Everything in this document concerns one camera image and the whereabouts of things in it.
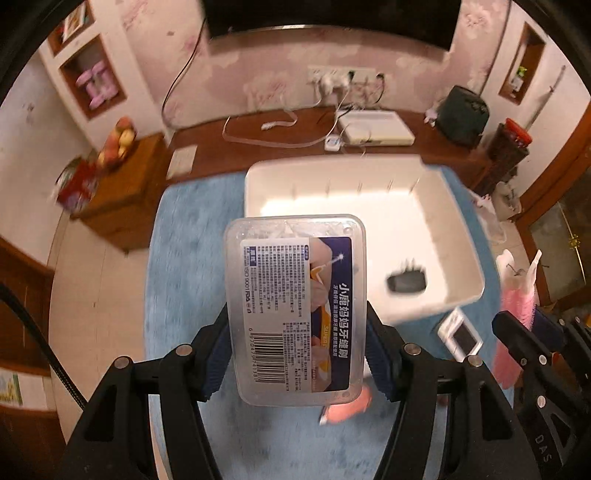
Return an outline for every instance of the floral wallpaper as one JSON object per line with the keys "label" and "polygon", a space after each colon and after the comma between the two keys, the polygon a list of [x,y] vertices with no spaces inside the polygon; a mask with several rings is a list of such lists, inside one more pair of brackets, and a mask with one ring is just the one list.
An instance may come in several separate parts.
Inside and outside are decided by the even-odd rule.
{"label": "floral wallpaper", "polygon": [[[197,41],[203,19],[200,3],[115,2],[148,87],[160,104]],[[190,125],[283,104],[314,104],[308,65],[375,68],[386,78],[383,107],[425,111],[454,85],[482,90],[509,2],[463,0],[450,52],[396,35],[344,28],[246,33],[204,41],[166,113],[175,124]],[[380,91],[377,80],[356,88],[351,96],[371,102]]]}

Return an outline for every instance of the plastic container lid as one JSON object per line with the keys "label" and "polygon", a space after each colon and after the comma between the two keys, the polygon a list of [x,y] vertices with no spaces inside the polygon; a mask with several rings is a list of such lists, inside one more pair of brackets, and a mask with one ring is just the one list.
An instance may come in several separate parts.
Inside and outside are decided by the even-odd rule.
{"label": "plastic container lid", "polygon": [[238,391],[259,406],[347,403],[363,382],[365,228],[351,215],[243,218],[226,229]]}

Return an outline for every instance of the black cable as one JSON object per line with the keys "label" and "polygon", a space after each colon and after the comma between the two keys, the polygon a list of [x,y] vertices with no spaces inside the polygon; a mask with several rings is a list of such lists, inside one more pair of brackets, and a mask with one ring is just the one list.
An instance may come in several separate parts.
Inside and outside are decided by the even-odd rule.
{"label": "black cable", "polygon": [[18,298],[16,298],[14,293],[12,293],[12,291],[2,282],[0,282],[0,301],[3,301],[22,322],[36,341],[37,345],[39,345],[39,348],[41,348],[43,355],[47,358],[51,368],[56,373],[57,378],[59,378],[61,383],[64,384],[64,387],[70,393],[74,401],[78,403],[82,410],[84,410],[87,405],[86,399],[82,393],[80,393],[80,390],[78,390],[72,379],[68,376],[66,370],[64,370],[64,367],[57,359],[56,354],[53,353],[53,350],[43,337],[35,320],[33,320],[27,309],[22,305]]}
{"label": "black cable", "polygon": [[168,93],[166,94],[166,97],[164,97],[164,102],[162,102],[162,108],[160,109],[160,116],[162,117],[162,121],[164,122],[164,125],[166,125],[169,128],[172,128],[173,130],[181,130],[183,128],[191,128],[191,127],[194,127],[194,125],[196,125],[196,124],[188,125],[186,127],[177,127],[176,125],[173,125],[168,120],[168,118],[166,118],[166,115],[164,113],[164,108],[166,107],[166,103],[168,102],[168,99],[170,98],[170,96],[174,92],[174,89],[178,86],[179,81],[182,79],[182,77],[186,73],[189,66],[193,63],[193,60],[194,60],[195,55],[197,53],[197,49],[199,48],[199,45],[201,44],[201,37],[203,36],[203,30],[205,30],[206,20],[207,20],[207,18],[203,19],[203,23],[201,24],[201,30],[199,30],[199,35],[197,36],[197,42],[195,43],[195,47],[193,48],[193,52],[191,53],[191,56],[189,57],[189,59],[187,60],[187,63],[184,65],[184,67],[181,69],[181,71],[178,73],[177,77],[174,79],[174,81],[170,85],[170,88],[168,89]]}
{"label": "black cable", "polygon": [[372,103],[372,105],[377,105],[384,96],[384,92],[386,91],[386,77],[384,76],[384,74],[378,73],[375,77],[382,80],[382,93],[379,94],[379,98],[374,103]]}
{"label": "black cable", "polygon": [[[342,113],[342,114],[340,114],[340,115],[339,115],[339,117],[337,118],[337,120],[338,120],[338,119],[340,119],[340,118],[343,118],[345,115],[347,115],[347,113],[351,112],[351,111],[353,110],[353,104],[351,104],[351,105],[347,106],[347,107],[346,107],[346,109],[347,109],[347,111],[346,111],[345,113]],[[320,121],[321,121],[321,120],[322,120],[322,119],[323,119],[323,118],[324,118],[326,115],[328,115],[328,113],[329,113],[329,112],[330,112],[330,110],[327,110],[326,112],[324,112],[324,113],[323,113],[323,114],[320,116],[320,118],[319,118],[319,119],[316,121],[316,125],[318,125],[318,124],[320,123]]]}

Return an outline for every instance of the white wall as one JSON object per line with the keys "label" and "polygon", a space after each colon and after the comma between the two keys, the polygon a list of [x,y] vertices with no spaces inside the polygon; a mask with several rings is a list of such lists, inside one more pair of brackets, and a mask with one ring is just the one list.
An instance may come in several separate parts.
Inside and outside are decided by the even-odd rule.
{"label": "white wall", "polygon": [[35,53],[0,106],[0,235],[47,263],[61,208],[48,201],[70,160],[90,145]]}
{"label": "white wall", "polygon": [[[515,58],[524,22],[533,27],[546,42],[546,47],[534,80],[521,105],[515,105],[498,93]],[[522,126],[531,120],[550,86],[556,82],[562,65],[567,67],[564,78],[532,126],[530,134],[534,142],[530,146],[530,154],[519,164],[518,175],[512,181],[519,195],[535,182],[560,152],[578,125],[591,97],[557,45],[519,5],[512,2],[505,35],[482,93],[491,110],[491,118],[485,129],[484,145],[488,143],[498,124],[504,122],[507,117]]]}

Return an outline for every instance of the blue rug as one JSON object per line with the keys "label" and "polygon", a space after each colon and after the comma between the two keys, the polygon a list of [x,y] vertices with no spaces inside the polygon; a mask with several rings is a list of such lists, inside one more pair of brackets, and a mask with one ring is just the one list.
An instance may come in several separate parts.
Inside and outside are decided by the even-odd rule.
{"label": "blue rug", "polygon": [[[492,365],[496,339],[491,321],[501,289],[485,234],[468,193],[456,175],[443,174],[466,219],[485,274],[485,292],[464,306],[485,344],[481,356]],[[212,177],[169,188],[162,198],[152,242],[145,295],[146,358],[159,358],[212,323],[225,296],[223,233],[243,216],[243,173]],[[400,325],[407,342],[434,356],[451,358],[433,332],[443,314]],[[320,407],[253,407],[238,396],[232,362],[220,391],[200,404],[203,423],[224,480],[372,479],[382,458],[398,404],[374,389],[368,411],[335,426],[318,426]],[[167,464],[158,397],[150,411],[158,447]],[[436,478],[443,451],[446,409],[437,408],[425,478]]]}

